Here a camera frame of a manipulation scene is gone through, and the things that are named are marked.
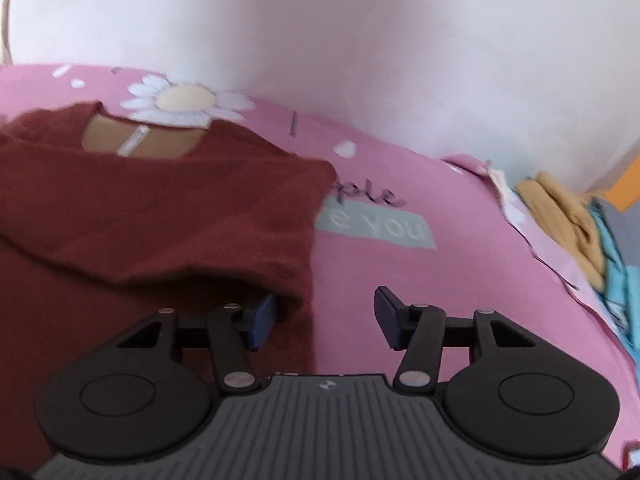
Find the dark red knit sweater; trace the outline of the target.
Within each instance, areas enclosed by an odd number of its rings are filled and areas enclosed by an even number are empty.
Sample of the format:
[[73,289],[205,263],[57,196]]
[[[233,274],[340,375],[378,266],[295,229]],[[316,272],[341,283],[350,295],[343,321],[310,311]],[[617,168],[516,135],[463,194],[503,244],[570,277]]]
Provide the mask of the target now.
[[336,179],[234,122],[151,129],[98,102],[1,128],[1,459],[49,455],[34,417],[58,370],[161,308],[187,316],[269,292],[264,373],[309,373],[314,219]]

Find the pink floral bed sheet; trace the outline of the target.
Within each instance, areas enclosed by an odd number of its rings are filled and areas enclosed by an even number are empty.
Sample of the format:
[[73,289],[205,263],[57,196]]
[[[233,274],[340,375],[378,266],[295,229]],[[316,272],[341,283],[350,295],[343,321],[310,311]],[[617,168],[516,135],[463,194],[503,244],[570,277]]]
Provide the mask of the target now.
[[194,115],[157,104],[178,84],[142,70],[6,66],[1,71],[1,128],[32,110],[98,102],[130,120],[119,147],[128,157],[154,127],[205,129],[234,122],[336,172],[314,219],[312,348],[309,373],[391,373],[373,314],[373,294],[389,287],[402,300],[434,304],[451,316],[496,309],[608,378],[620,418],[606,452],[619,462],[639,437],[636,372],[600,319],[596,296],[570,256],[537,228],[515,198],[499,200],[484,162],[431,159],[373,136],[221,91]]

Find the mustard yellow garment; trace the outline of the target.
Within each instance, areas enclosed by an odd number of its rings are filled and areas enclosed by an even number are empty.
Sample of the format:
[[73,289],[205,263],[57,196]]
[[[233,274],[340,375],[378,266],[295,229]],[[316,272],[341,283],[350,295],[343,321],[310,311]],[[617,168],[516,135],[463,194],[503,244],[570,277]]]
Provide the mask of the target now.
[[603,292],[606,263],[600,231],[588,210],[590,201],[545,171],[518,182],[515,192],[538,226],[573,257],[589,284]]

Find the light blue garment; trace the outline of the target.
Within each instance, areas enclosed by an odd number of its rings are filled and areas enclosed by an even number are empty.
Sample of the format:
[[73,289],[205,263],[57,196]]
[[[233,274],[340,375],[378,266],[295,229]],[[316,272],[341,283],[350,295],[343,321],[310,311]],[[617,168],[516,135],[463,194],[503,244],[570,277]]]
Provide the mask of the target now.
[[623,343],[639,357],[639,205],[619,211],[596,198],[590,214],[600,231],[605,256],[603,298]]

